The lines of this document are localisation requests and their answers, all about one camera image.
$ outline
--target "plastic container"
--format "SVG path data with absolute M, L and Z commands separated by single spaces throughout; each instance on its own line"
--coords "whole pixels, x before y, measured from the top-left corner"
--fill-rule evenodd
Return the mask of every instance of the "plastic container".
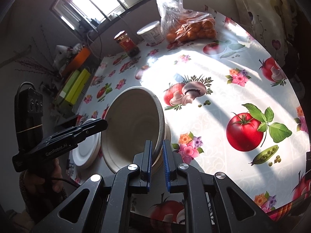
M 147 24 L 137 32 L 137 35 L 141 36 L 150 46 L 154 46 L 164 40 L 159 21 Z

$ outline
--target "orange fruit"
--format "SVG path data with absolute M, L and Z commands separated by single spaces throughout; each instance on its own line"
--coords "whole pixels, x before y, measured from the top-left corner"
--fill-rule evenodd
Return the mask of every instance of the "orange fruit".
M 197 37 L 198 38 L 206 38 L 205 31 L 201 30 L 201 31 L 197 32 Z
M 188 41 L 188 36 L 187 36 L 187 34 L 180 35 L 180 37 L 177 40 L 180 42 L 186 42 L 186 41 Z
M 210 30 L 205 32 L 205 35 L 207 38 L 215 38 L 216 34 L 217 34 L 217 32 L 215 29 L 210 29 Z
M 187 32 L 187 36 L 188 36 L 188 39 L 189 39 L 189 40 L 195 40 L 195 39 L 197 39 L 197 33 L 194 32 L 194 31 L 192 31 L 192 30 L 190 30 L 190 31 Z
M 176 33 L 168 33 L 168 34 L 166 35 L 166 39 L 167 39 L 167 41 L 170 42 L 170 43 L 175 42 Z
M 214 25 L 211 21 L 209 21 L 209 20 L 202 21 L 202 28 L 203 29 L 211 29 L 213 27 L 214 27 Z
M 196 22 L 196 23 L 191 23 L 189 25 L 189 28 L 194 31 L 194 32 L 198 32 L 201 30 L 201 23 L 200 22 Z
M 184 27 L 181 27 L 181 28 L 177 31 L 176 36 L 179 37 L 179 36 L 185 35 L 185 34 L 187 34 L 185 28 L 184 28 Z
M 215 26 L 215 24 L 216 24 L 215 19 L 210 18 L 209 20 L 210 20 L 210 21 L 212 22 L 212 24 Z
M 177 22 L 180 24 L 180 25 L 183 25 L 183 24 L 186 24 L 186 20 L 185 19 L 178 19 Z

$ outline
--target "metal screw cap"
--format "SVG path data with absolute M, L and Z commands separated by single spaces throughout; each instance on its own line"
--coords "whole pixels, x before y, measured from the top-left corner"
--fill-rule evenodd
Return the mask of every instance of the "metal screw cap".
M 181 163 L 181 164 L 179 164 L 179 166 L 178 166 L 180 169 L 183 169 L 183 170 L 186 170 L 186 169 L 188 169 L 189 168 L 189 165 L 188 164 L 186 164 L 186 163 Z
M 134 171 L 134 170 L 136 170 L 137 168 L 138 168 L 138 165 L 136 165 L 136 164 L 130 164 L 130 165 L 128 165 L 128 170 Z
M 94 174 L 91 176 L 91 181 L 97 182 L 101 179 L 101 176 L 99 174 Z
M 216 173 L 216 178 L 223 180 L 226 177 L 226 174 L 224 174 L 223 172 L 217 172 Z

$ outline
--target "glass jar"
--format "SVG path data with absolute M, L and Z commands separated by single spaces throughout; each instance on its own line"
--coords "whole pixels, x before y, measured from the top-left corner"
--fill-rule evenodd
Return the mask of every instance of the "glass jar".
M 125 50 L 129 57 L 134 57 L 140 52 L 138 46 L 135 45 L 125 31 L 119 32 L 114 40 Z

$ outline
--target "food label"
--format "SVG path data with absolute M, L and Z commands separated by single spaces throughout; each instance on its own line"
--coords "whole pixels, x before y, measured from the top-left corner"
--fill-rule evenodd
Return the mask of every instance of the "food label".
M 128 39 L 126 41 L 120 41 L 119 45 L 126 51 L 130 51 L 132 50 L 136 45 L 134 44 L 134 42 L 131 39 Z

